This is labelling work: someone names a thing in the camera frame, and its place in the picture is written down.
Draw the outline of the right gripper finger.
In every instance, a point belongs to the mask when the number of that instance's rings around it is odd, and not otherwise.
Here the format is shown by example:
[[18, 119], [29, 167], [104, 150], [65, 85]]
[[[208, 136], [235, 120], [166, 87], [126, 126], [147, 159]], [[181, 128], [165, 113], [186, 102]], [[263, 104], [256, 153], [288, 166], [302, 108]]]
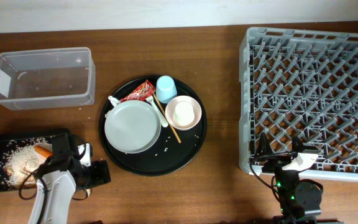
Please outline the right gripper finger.
[[256, 149], [257, 156], [267, 156], [273, 154], [273, 150], [270, 146], [269, 140], [265, 133], [261, 133], [259, 136], [259, 145]]
[[293, 152], [306, 152], [306, 151], [313, 150], [312, 146], [304, 145], [298, 136], [293, 136], [291, 139], [291, 143], [292, 143], [291, 149]]

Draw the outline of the orange carrot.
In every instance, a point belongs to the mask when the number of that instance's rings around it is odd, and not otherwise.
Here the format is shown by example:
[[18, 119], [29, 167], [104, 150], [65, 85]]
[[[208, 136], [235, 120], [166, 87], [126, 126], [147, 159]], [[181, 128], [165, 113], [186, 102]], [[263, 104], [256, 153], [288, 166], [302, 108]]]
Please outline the orange carrot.
[[35, 152], [43, 156], [44, 158], [48, 158], [53, 155], [53, 152], [49, 151], [48, 149], [45, 149], [41, 146], [34, 146]]

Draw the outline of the rice and nuts pile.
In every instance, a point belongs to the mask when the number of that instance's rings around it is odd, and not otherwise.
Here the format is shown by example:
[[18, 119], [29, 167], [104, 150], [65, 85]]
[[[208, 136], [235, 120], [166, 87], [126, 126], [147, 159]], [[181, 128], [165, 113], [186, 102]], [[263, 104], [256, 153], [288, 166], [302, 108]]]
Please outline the rice and nuts pile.
[[4, 165], [8, 186], [19, 188], [24, 179], [45, 162], [46, 158], [35, 150], [36, 146], [52, 151], [52, 145], [45, 138], [37, 138], [24, 146], [16, 146], [8, 155]]

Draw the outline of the grey plate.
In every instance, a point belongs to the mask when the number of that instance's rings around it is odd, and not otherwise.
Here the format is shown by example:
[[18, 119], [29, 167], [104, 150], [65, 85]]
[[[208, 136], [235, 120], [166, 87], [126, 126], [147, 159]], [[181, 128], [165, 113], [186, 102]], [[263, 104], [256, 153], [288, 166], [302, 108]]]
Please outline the grey plate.
[[148, 150], [160, 136], [161, 128], [156, 111], [144, 101], [125, 101], [105, 115], [104, 134], [108, 143], [126, 154]]

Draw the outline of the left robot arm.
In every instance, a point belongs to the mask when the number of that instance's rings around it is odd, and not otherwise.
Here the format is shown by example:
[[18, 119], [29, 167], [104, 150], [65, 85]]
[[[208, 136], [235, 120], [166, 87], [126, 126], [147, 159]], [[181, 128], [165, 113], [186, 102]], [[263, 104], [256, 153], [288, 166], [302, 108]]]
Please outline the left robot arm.
[[35, 203], [29, 223], [66, 223], [74, 194], [110, 183], [108, 163], [91, 161], [92, 147], [74, 134], [60, 134], [50, 139], [52, 154], [30, 173], [36, 180]]

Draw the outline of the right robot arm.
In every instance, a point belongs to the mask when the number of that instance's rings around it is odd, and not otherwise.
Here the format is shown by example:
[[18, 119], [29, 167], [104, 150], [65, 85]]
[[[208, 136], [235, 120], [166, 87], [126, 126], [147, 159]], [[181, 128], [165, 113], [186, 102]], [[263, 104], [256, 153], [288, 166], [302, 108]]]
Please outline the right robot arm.
[[266, 134], [261, 133], [259, 145], [249, 164], [262, 162], [262, 172], [273, 174], [269, 184], [255, 176], [272, 190], [280, 204], [282, 214], [274, 216], [272, 223], [318, 223], [316, 217], [321, 214], [323, 185], [311, 179], [300, 179], [300, 173], [317, 160], [318, 149], [303, 144], [296, 136], [291, 143], [291, 151], [274, 152]]

